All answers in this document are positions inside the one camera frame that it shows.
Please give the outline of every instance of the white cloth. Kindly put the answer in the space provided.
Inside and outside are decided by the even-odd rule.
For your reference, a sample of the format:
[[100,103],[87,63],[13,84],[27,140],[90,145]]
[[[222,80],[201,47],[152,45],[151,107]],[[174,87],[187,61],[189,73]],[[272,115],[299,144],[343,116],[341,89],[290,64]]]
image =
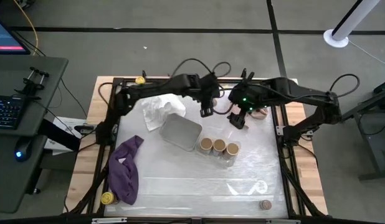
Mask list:
[[186,115],[186,107],[174,94],[149,97],[142,100],[141,105],[148,131],[161,127],[169,114]]

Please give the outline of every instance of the computer mouse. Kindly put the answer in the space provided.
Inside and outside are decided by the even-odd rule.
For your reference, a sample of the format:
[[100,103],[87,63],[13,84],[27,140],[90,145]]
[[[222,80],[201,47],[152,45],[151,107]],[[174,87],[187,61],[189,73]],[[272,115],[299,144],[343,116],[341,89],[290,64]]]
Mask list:
[[32,154],[32,140],[33,138],[31,137],[21,137],[18,139],[14,149],[16,161],[24,162],[30,158]]

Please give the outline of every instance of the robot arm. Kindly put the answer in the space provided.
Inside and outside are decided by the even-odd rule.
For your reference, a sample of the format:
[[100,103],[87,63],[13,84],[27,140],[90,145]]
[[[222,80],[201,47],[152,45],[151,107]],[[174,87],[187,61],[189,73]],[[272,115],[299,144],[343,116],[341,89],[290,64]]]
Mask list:
[[230,92],[229,100],[237,105],[239,114],[231,113],[228,117],[231,124],[242,129],[246,113],[267,106],[279,106],[290,102],[299,102],[317,106],[315,113],[294,126],[283,128],[283,141],[293,146],[298,144],[300,136],[308,131],[316,131],[321,124],[336,124],[341,119],[338,97],[333,92],[322,92],[297,85],[284,77],[263,80],[259,84],[250,81],[254,73],[246,77],[242,72],[242,80]]
[[[246,113],[267,106],[279,106],[290,102],[315,105],[315,113],[294,126],[283,128],[284,142],[296,145],[300,136],[307,131],[316,131],[321,124],[335,124],[341,119],[338,97],[333,92],[322,92],[297,85],[284,77],[263,80],[252,84],[254,73],[248,77],[244,69],[242,80],[230,92],[229,100],[237,105],[239,114],[231,113],[228,117],[231,124],[242,129]],[[107,117],[96,128],[97,144],[108,144],[111,131],[121,116],[128,114],[135,103],[142,98],[173,93],[182,97],[190,96],[201,103],[201,117],[213,114],[212,99],[220,97],[219,83],[214,73],[202,78],[197,74],[181,74],[171,77],[163,83],[124,86],[114,96],[108,106]]]
[[139,99],[173,93],[190,96],[201,103],[201,117],[213,114],[213,98],[220,97],[219,83],[214,73],[202,78],[197,74],[180,74],[163,83],[123,86],[108,105],[107,116],[96,128],[97,144],[108,144],[114,125],[121,116],[127,115]]

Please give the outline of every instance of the wooden tabletop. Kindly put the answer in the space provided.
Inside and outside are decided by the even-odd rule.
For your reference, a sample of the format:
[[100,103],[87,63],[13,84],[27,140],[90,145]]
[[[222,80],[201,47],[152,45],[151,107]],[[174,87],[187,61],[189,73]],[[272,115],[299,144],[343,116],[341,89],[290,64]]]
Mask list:
[[[92,101],[90,103],[90,108],[87,116],[88,124],[98,124],[103,121],[107,112],[107,105],[98,95],[98,86],[105,82],[112,82],[115,77],[97,77]],[[135,77],[118,77],[118,78],[135,78]],[[102,95],[109,100],[110,92],[112,86],[105,85],[102,87]],[[294,125],[299,123],[301,120],[305,119],[305,111],[301,103],[289,103],[286,105],[287,115],[289,124]],[[95,141],[95,136],[93,134],[82,139],[80,147],[87,146]],[[305,146],[309,150],[313,151],[313,146],[311,142],[300,140],[300,144]],[[99,145],[94,145],[86,148],[78,154],[74,173],[72,174],[72,180],[68,189],[68,196],[66,199],[66,204],[68,208],[73,209],[76,204],[82,199],[87,190],[90,188],[94,170],[97,162]],[[318,174],[318,169],[316,166],[316,160],[314,157],[306,150],[301,147],[294,147],[295,158],[297,161],[298,174],[300,179],[300,184],[306,194],[309,196],[310,200],[317,206],[317,208],[327,214],[327,208],[325,204],[325,199],[323,195],[323,189],[321,187],[320,176]],[[108,158],[109,147],[105,150],[105,155],[103,161],[106,161]],[[298,203],[297,197],[293,187],[290,185],[291,196],[293,200],[294,210],[298,213]],[[102,186],[97,190],[96,201],[94,206],[94,212],[97,211],[100,197],[102,193]]]

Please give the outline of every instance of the white cable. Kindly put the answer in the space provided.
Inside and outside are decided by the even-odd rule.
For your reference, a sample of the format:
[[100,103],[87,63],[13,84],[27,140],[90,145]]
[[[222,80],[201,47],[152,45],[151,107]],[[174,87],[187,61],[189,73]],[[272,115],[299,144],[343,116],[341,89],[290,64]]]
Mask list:
[[351,44],[353,44],[355,47],[357,47],[357,48],[359,48],[360,50],[362,50],[362,51],[363,51],[364,53],[366,53],[368,56],[372,57],[373,59],[377,60],[378,62],[381,62],[381,63],[385,64],[384,61],[382,61],[381,59],[379,59],[379,58],[377,58],[377,57],[371,55],[371,54],[368,53],[366,50],[364,50],[364,49],[362,49],[360,46],[358,46],[357,44],[353,43],[353,42],[350,41],[350,40],[349,40],[349,42],[350,42]]

